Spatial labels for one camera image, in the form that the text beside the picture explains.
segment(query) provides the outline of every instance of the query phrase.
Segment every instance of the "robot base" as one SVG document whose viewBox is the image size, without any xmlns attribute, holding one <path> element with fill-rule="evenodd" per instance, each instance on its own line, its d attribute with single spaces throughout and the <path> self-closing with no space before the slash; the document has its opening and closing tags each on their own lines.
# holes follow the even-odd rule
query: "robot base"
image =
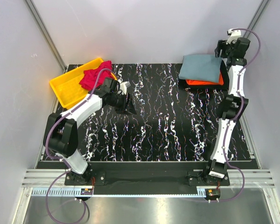
<svg viewBox="0 0 280 224">
<path fill-rule="evenodd" d="M 95 179 L 95 186 L 103 186 L 105 184 L 105 176 L 106 172 L 105 171 L 93 171 L 92 172 L 92 177 Z M 81 175 L 76 174 L 74 172 L 70 172 L 66 175 L 65 177 L 65 182 L 64 185 L 70 185 L 70 186 L 89 186 L 92 185 L 91 180 L 86 182 L 81 178 Z"/>
<path fill-rule="evenodd" d="M 187 178 L 189 180 L 189 186 L 214 186 L 218 185 L 218 180 L 220 181 L 220 186 L 230 186 L 229 176 L 226 174 L 224 179 L 214 178 L 205 178 L 201 171 L 189 171 Z"/>
</svg>

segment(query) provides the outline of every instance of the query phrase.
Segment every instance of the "white bracket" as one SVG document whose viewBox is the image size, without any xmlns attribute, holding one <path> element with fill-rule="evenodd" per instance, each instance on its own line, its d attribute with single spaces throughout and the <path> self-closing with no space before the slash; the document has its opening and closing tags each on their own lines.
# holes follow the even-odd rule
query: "white bracket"
<svg viewBox="0 0 280 224">
<path fill-rule="evenodd" d="M 235 97 L 239 97 L 239 94 L 241 94 L 242 97 L 245 97 L 244 95 L 244 74 L 246 69 L 244 69 L 241 73 L 243 67 L 241 65 L 233 65 L 229 68 L 228 76 L 229 76 L 229 95 L 233 95 Z"/>
<path fill-rule="evenodd" d="M 228 40 L 226 41 L 226 44 L 231 44 L 233 41 L 236 41 L 239 37 L 241 37 L 241 31 L 240 30 L 233 30 L 229 29 L 227 33 L 230 35 Z"/>
<path fill-rule="evenodd" d="M 211 160 L 216 160 L 217 162 L 220 162 L 220 163 L 226 162 L 223 153 L 226 153 L 226 155 L 228 154 L 228 148 L 229 148 L 229 143 L 230 143 L 230 139 L 231 139 L 231 134 L 232 134 L 232 131 L 236 124 L 236 122 L 234 122 L 234 121 L 231 121 L 228 124 L 229 121 L 230 121 L 229 119 L 222 119 L 222 118 L 219 119 L 219 131 L 218 131 L 214 151 L 213 151 L 212 155 L 210 156 Z M 228 131 L 226 134 L 225 145 L 223 145 L 224 135 L 225 135 L 227 127 L 228 127 Z"/>
</svg>

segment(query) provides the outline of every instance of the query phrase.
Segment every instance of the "metal floor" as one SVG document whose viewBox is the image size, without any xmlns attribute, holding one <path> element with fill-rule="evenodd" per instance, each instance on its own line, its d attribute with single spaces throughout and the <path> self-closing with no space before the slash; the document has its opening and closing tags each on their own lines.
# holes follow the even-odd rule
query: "metal floor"
<svg viewBox="0 0 280 224">
<path fill-rule="evenodd" d="M 232 189 L 222 189 L 222 199 L 235 195 Z M 59 221 L 77 221 L 83 206 L 71 202 L 58 207 L 70 197 L 50 197 L 49 207 Z M 90 209 L 81 224 L 272 224 L 272 218 L 262 189 L 244 189 L 231 202 L 205 203 L 200 198 L 102 198 L 86 201 Z M 45 208 L 45 197 L 32 196 L 25 224 L 53 224 Z"/>
</svg>

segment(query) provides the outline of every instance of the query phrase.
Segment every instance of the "red cloth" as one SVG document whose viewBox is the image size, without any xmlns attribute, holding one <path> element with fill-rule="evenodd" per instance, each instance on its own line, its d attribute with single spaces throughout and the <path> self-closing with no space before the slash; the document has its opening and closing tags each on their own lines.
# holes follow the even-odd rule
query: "red cloth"
<svg viewBox="0 0 280 224">
<path fill-rule="evenodd" d="M 79 82 L 79 84 L 82 86 L 82 88 L 87 89 L 89 91 L 92 90 L 94 87 L 95 81 L 97 80 L 99 71 L 101 71 L 104 68 L 112 70 L 112 62 L 111 61 L 102 62 L 97 69 L 90 69 L 90 70 L 84 71 L 84 77 Z M 111 72 L 103 71 L 98 79 L 98 84 L 97 84 L 97 86 L 95 86 L 95 88 L 97 88 L 99 85 L 103 84 L 106 77 L 114 78 L 111 75 Z"/>
</svg>

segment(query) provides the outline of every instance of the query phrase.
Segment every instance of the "metal frame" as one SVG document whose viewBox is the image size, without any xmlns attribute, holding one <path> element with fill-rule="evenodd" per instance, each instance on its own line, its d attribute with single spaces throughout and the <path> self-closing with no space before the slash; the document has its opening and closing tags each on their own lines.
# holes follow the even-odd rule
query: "metal frame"
<svg viewBox="0 0 280 224">
<path fill-rule="evenodd" d="M 24 0 L 33 15 L 33 18 L 38 25 L 41 33 L 43 34 L 48 46 L 50 47 L 54 57 L 56 58 L 58 64 L 62 68 L 62 70 L 66 71 L 66 65 L 64 61 L 62 60 L 56 46 L 54 45 L 52 38 L 50 37 L 34 3 L 32 0 Z M 267 5 L 269 4 L 270 0 L 262 0 L 260 3 L 257 11 L 255 12 L 255 15 L 253 16 L 248 29 L 253 30 L 259 21 L 261 15 L 265 11 Z M 244 37 L 248 38 L 250 35 L 250 32 L 246 32 Z M 51 112 L 55 111 L 57 106 L 57 100 L 55 99 L 54 104 L 52 106 Z M 275 185 L 273 183 L 271 173 L 269 170 L 262 170 L 261 164 L 258 158 L 258 153 L 255 147 L 255 144 L 253 142 L 251 132 L 247 123 L 247 119 L 245 115 L 240 119 L 241 126 L 243 128 L 243 132 L 246 138 L 246 142 L 248 145 L 248 149 L 250 151 L 250 155 L 252 159 L 256 159 L 258 167 L 260 169 L 246 169 L 243 170 L 245 175 L 245 188 L 261 188 L 264 191 L 266 202 L 268 205 L 268 208 L 270 210 L 271 217 L 273 219 L 274 223 L 280 224 L 280 201 L 278 199 Z M 40 152 L 37 157 L 36 165 L 39 161 L 40 156 L 43 153 L 43 146 L 40 147 Z M 31 195 L 33 194 L 33 188 L 47 188 L 52 183 L 56 177 L 58 177 L 61 173 L 63 173 L 63 169 L 29 169 L 26 172 L 24 181 L 22 183 L 21 188 L 21 196 L 18 201 L 16 212 L 13 218 L 12 223 L 13 224 L 22 224 L 27 212 L 28 204 L 31 198 Z M 228 170 L 229 178 L 230 178 L 230 186 L 222 186 L 221 188 L 240 188 L 242 186 L 242 179 L 241 174 L 236 170 Z M 75 186 L 65 186 L 64 185 L 65 177 L 61 177 L 56 184 L 54 185 L 54 188 L 57 189 L 64 189 L 64 188 L 73 188 Z M 201 186 L 197 188 L 197 194 L 203 195 L 201 192 L 203 192 L 204 188 L 210 188 L 209 186 Z M 158 195 L 162 197 L 172 197 L 172 195 Z"/>
<path fill-rule="evenodd" d="M 26 172 L 23 184 L 22 194 L 17 206 L 17 210 L 13 219 L 13 224 L 22 224 L 27 212 L 29 200 L 33 195 L 35 188 L 48 188 L 54 179 L 64 172 L 63 169 L 29 169 Z M 266 202 L 275 224 L 280 224 L 280 201 L 278 199 L 275 185 L 273 183 L 271 173 L 265 169 L 243 170 L 245 175 L 245 188 L 261 188 L 264 191 Z M 221 186 L 223 189 L 240 188 L 242 186 L 241 174 L 236 170 L 228 170 L 230 178 L 230 186 Z M 79 186 L 65 186 L 65 177 L 61 177 L 54 185 L 55 189 L 76 188 Z M 209 186 L 197 187 L 197 194 L 194 195 L 94 195 L 93 197 L 203 197 L 205 189 Z"/>
<path fill-rule="evenodd" d="M 35 7 L 35 4 L 33 3 L 32 0 L 24 0 L 24 1 L 26 2 L 27 7 L 28 7 L 29 11 L 31 12 L 31 14 L 35 20 L 35 23 L 37 24 L 39 30 L 41 31 L 44 39 L 46 40 L 48 47 L 50 48 L 50 50 L 52 51 L 52 54 L 54 55 L 55 59 L 57 60 L 57 63 L 59 64 L 59 66 L 63 70 L 63 72 L 65 72 L 67 66 L 65 65 L 50 34 L 48 33 L 47 28 L 46 28 L 45 24 L 43 23 L 42 18 Z"/>
<path fill-rule="evenodd" d="M 248 28 L 249 30 L 254 30 L 254 28 L 256 27 L 258 21 L 261 18 L 261 15 L 263 14 L 263 12 L 265 11 L 266 7 L 268 6 L 268 4 L 270 3 L 271 0 L 262 0 L 260 5 L 258 6 L 253 18 L 251 19 Z M 248 38 L 250 36 L 251 32 L 246 31 L 244 34 L 244 38 Z"/>
</svg>

